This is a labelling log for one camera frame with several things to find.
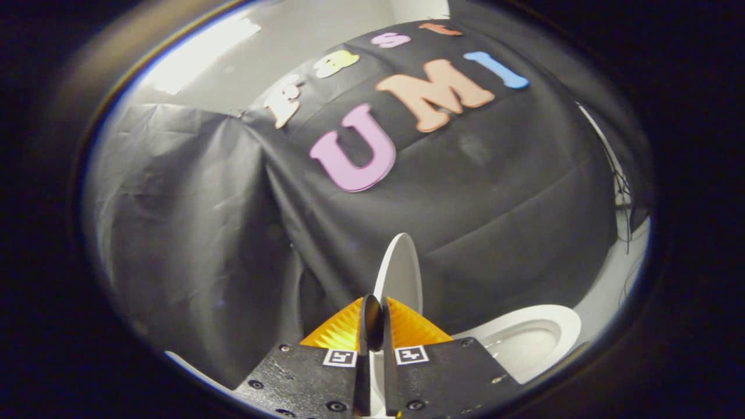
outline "screw hole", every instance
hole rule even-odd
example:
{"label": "screw hole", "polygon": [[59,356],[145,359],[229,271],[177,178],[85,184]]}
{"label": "screw hole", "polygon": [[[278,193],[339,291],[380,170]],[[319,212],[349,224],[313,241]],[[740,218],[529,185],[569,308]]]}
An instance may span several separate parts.
{"label": "screw hole", "polygon": [[346,405],[342,402],[328,402],[326,407],[332,412],[344,412],[346,410]]}
{"label": "screw hole", "polygon": [[409,404],[406,405],[407,409],[409,410],[422,410],[424,409],[424,402],[419,400],[412,400],[409,402]]}
{"label": "screw hole", "polygon": [[277,409],[276,412],[279,413],[279,414],[281,414],[281,415],[283,415],[283,416],[287,416],[288,418],[294,418],[295,417],[295,414],[293,412],[290,412],[289,410]]}

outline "screw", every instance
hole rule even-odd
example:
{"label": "screw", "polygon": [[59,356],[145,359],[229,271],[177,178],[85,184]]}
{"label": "screw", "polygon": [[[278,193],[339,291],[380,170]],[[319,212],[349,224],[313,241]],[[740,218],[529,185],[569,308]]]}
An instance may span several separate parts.
{"label": "screw", "polygon": [[406,405],[409,410],[422,410],[424,409],[424,402],[418,400],[412,400]]}
{"label": "screw", "polygon": [[344,412],[346,410],[346,405],[342,402],[328,402],[326,407],[332,412]]}

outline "black fabric backdrop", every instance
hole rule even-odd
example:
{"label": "black fabric backdrop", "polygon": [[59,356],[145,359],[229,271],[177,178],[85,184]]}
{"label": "black fabric backdrop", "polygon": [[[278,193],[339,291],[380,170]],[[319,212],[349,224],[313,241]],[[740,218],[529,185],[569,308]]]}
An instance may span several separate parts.
{"label": "black fabric backdrop", "polygon": [[[312,69],[325,54],[310,57],[291,72],[301,105],[281,130],[261,107],[265,96],[241,119],[167,104],[124,113],[90,158],[83,222],[104,288],[138,333],[235,387],[271,345],[298,341],[371,292],[400,232],[419,252],[424,315],[448,333],[525,306],[581,300],[617,232],[612,172],[575,100],[614,151],[638,151],[644,139],[605,82],[594,84],[579,61],[566,64],[567,50],[554,51],[538,32],[443,23],[463,36],[412,22],[332,48],[361,58],[328,79]],[[391,31],[413,40],[370,44]],[[534,40],[531,54],[518,38]],[[506,88],[463,58],[472,51],[530,86]],[[440,58],[496,99],[420,133],[408,109],[375,85],[398,73],[425,78],[423,64]],[[597,91],[570,90],[572,80]],[[395,143],[396,164],[350,194],[308,152],[337,130],[350,160],[364,164],[369,148],[340,126],[363,103]],[[622,160],[629,178],[633,157]]]}

